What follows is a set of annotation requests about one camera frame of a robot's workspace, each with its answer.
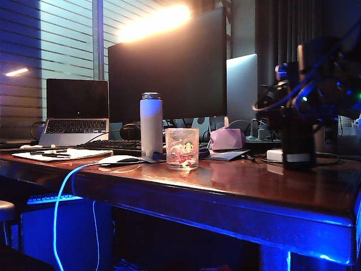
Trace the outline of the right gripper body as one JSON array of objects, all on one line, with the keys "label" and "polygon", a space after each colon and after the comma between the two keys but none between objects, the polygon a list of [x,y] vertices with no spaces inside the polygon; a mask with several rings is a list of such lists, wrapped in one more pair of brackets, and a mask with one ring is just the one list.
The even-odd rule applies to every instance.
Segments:
[{"label": "right gripper body", "polygon": [[334,119],[346,95],[345,83],[341,80],[312,80],[309,89],[309,124],[323,124]]}]

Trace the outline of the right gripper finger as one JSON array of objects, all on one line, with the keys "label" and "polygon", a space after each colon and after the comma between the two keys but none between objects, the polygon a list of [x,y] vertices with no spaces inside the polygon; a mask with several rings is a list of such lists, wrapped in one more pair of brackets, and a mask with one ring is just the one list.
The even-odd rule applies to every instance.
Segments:
[{"label": "right gripper finger", "polygon": [[310,125],[309,83],[297,84],[293,89],[290,83],[278,83],[278,93],[281,97],[280,101],[283,101],[279,109],[279,128],[290,128],[292,124],[296,124],[296,126]]}]

